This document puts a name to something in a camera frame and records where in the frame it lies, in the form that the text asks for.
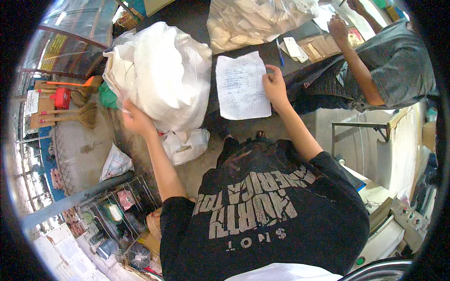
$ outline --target control panel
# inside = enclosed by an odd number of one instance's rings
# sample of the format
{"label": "control panel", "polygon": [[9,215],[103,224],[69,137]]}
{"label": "control panel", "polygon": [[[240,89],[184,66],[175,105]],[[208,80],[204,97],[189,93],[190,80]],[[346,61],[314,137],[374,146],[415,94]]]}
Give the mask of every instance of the control panel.
{"label": "control panel", "polygon": [[429,221],[399,199],[394,199],[391,212],[395,221],[405,229],[404,239],[415,253],[427,234]]}

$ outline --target blue pen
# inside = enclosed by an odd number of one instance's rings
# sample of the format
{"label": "blue pen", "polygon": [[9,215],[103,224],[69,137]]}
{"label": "blue pen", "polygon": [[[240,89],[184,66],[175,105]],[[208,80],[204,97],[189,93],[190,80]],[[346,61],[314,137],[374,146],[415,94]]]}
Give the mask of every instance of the blue pen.
{"label": "blue pen", "polygon": [[284,66],[284,60],[283,55],[281,54],[280,43],[278,42],[278,38],[275,38],[275,40],[277,41],[278,55],[280,56],[281,66]]}

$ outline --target green button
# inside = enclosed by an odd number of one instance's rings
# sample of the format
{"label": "green button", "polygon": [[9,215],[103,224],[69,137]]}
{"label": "green button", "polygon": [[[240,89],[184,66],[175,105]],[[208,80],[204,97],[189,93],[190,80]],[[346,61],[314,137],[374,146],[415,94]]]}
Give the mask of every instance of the green button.
{"label": "green button", "polygon": [[364,262],[365,262],[365,258],[360,257],[359,259],[356,260],[356,265],[362,265]]}

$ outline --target black t-shirt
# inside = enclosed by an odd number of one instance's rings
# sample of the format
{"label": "black t-shirt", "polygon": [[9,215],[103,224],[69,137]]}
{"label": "black t-shirt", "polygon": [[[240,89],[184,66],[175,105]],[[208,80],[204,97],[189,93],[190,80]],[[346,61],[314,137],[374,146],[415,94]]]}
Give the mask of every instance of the black t-shirt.
{"label": "black t-shirt", "polygon": [[164,279],[224,280],[271,263],[345,275],[369,237],[369,217],[340,167],[326,152],[301,161],[286,140],[243,147],[204,174],[196,204],[164,201]]}

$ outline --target white plastic bag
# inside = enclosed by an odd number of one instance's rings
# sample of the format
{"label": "white plastic bag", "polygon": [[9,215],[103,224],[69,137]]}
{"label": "white plastic bag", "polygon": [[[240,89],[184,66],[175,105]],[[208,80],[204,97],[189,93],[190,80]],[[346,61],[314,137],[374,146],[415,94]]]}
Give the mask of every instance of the white plastic bag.
{"label": "white plastic bag", "polygon": [[211,49],[165,22],[122,42],[103,54],[108,57],[103,79],[119,108],[131,100],[164,133],[199,128],[209,100]]}
{"label": "white plastic bag", "polygon": [[190,134],[168,132],[161,138],[172,165],[178,166],[199,157],[208,149],[209,132],[207,129],[197,129]]}
{"label": "white plastic bag", "polygon": [[127,154],[120,151],[114,143],[109,151],[108,158],[105,165],[103,165],[102,176],[99,182],[102,182],[108,178],[120,176],[128,170],[135,170],[131,158]]}
{"label": "white plastic bag", "polygon": [[273,41],[319,16],[319,0],[211,0],[207,27],[214,54]]}

